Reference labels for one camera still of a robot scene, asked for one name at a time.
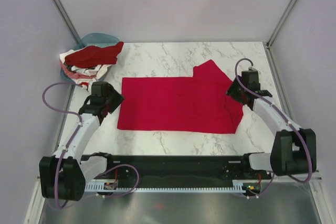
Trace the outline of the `bright red t-shirt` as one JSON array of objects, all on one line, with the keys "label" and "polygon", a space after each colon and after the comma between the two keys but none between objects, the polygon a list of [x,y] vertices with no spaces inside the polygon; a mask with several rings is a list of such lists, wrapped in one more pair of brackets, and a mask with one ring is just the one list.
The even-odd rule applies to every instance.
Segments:
[{"label": "bright red t-shirt", "polygon": [[191,77],[123,78],[117,128],[234,134],[243,106],[226,95],[232,83],[213,60]]}]

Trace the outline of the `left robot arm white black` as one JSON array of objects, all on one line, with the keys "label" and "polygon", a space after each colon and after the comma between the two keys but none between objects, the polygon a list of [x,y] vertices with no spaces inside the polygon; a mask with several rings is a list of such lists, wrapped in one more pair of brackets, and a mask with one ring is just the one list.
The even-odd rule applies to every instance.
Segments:
[{"label": "left robot arm white black", "polygon": [[79,201],[86,184],[98,175],[111,178],[115,165],[107,155],[92,154],[83,158],[84,150],[91,137],[101,126],[108,114],[113,113],[124,101],[124,97],[105,81],[94,82],[90,94],[78,112],[72,133],[52,156],[44,156],[39,162],[41,194],[55,201]]}]

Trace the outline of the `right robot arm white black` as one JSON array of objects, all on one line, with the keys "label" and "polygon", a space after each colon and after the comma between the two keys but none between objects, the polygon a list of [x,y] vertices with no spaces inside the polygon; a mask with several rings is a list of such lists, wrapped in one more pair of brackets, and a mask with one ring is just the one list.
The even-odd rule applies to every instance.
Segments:
[{"label": "right robot arm white black", "polygon": [[317,169],[316,134],[303,129],[275,106],[268,90],[261,90],[258,71],[252,67],[237,76],[226,94],[248,106],[274,135],[270,153],[248,153],[247,162],[240,166],[241,174],[254,178],[259,170],[274,172],[277,176],[307,174]]}]

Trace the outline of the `red shirt bottom of pile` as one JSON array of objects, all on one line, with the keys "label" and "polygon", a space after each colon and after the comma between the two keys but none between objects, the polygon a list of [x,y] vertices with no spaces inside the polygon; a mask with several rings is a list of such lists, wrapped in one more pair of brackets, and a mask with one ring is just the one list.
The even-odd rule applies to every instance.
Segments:
[{"label": "red shirt bottom of pile", "polygon": [[82,89],[88,90],[89,89],[89,82],[81,82],[78,84],[79,87],[81,87]]}]

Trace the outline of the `pink folded shirt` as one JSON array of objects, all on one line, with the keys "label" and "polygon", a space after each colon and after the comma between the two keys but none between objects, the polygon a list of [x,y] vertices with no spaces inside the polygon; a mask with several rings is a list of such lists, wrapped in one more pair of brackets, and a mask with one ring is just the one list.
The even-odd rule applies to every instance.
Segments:
[{"label": "pink folded shirt", "polygon": [[107,65],[97,65],[87,69],[74,67],[74,71],[71,69],[72,67],[68,69],[64,64],[61,64],[62,76],[80,86],[88,86],[92,82],[102,80],[108,72]]}]

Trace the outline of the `dark red folded shirt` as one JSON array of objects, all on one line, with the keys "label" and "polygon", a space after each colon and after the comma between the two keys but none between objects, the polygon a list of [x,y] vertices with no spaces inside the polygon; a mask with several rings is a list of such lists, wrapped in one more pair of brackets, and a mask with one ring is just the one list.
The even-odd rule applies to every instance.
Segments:
[{"label": "dark red folded shirt", "polygon": [[116,45],[100,48],[88,46],[80,51],[73,52],[65,56],[65,64],[78,68],[91,68],[97,65],[115,65],[118,54],[122,51],[124,42],[120,41]]}]

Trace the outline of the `blue plastic basket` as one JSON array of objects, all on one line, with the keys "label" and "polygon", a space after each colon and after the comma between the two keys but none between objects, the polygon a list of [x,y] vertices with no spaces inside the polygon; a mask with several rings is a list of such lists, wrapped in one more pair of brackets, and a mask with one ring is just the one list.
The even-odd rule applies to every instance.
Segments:
[{"label": "blue plastic basket", "polygon": [[[73,50],[84,49],[85,47],[88,47],[88,46],[97,46],[100,48],[104,48],[104,47],[116,45],[118,42],[120,42],[118,38],[108,35],[108,34],[90,33],[88,35],[85,35],[82,38],[82,40],[78,42],[78,44]],[[60,76],[62,77],[64,81],[73,83],[62,76],[61,70],[60,70]]]}]

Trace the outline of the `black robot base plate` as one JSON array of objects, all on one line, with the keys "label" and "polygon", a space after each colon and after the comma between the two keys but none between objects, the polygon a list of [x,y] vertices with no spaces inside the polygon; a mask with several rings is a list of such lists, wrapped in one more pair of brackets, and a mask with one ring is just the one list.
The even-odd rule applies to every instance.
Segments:
[{"label": "black robot base plate", "polygon": [[271,175],[253,170],[245,156],[145,156],[107,155],[108,173],[95,179],[108,179],[130,186],[163,182],[164,185],[222,185],[229,182],[259,184]]}]

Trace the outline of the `right aluminium frame post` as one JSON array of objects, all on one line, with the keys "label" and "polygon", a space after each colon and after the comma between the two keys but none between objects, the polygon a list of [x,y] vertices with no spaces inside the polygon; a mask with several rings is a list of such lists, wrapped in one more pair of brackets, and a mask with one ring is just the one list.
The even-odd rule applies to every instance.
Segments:
[{"label": "right aluminium frame post", "polygon": [[298,3],[299,0],[289,0],[284,12],[281,14],[280,19],[278,20],[273,32],[271,33],[267,42],[264,43],[264,46],[267,50],[271,49],[271,46],[274,44],[276,38],[278,37],[282,27],[284,26],[286,20],[290,16],[291,12],[293,11],[294,7]]}]

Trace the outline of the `aluminium frame post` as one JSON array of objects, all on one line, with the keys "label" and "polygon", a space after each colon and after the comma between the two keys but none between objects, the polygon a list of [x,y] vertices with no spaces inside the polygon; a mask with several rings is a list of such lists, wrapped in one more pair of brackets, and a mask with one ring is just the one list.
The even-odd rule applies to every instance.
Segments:
[{"label": "aluminium frame post", "polygon": [[299,0],[289,0],[284,12],[281,14],[280,19],[278,20],[273,32],[271,33],[267,42],[264,43],[264,46],[267,50],[271,49],[271,46],[274,44],[276,38],[278,37],[282,27],[284,26],[286,20],[290,16],[291,12],[293,11],[294,7],[298,3]]},{"label": "aluminium frame post", "polygon": [[75,42],[80,41],[80,36],[78,35],[66,9],[64,8],[61,0],[52,0],[53,4],[55,5],[57,11],[59,12],[60,16],[62,17],[65,25],[67,26],[71,36],[75,40]]}]

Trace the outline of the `left aluminium frame post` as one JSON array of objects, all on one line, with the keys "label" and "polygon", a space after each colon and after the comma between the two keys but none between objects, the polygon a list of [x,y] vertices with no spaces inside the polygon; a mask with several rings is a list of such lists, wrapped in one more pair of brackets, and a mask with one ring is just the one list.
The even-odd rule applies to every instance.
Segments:
[{"label": "left aluminium frame post", "polygon": [[75,42],[80,41],[80,36],[78,35],[66,9],[64,8],[61,0],[52,0],[53,4],[55,5],[57,11],[59,12],[60,16],[62,17],[65,25],[67,26],[71,36],[75,40]]}]

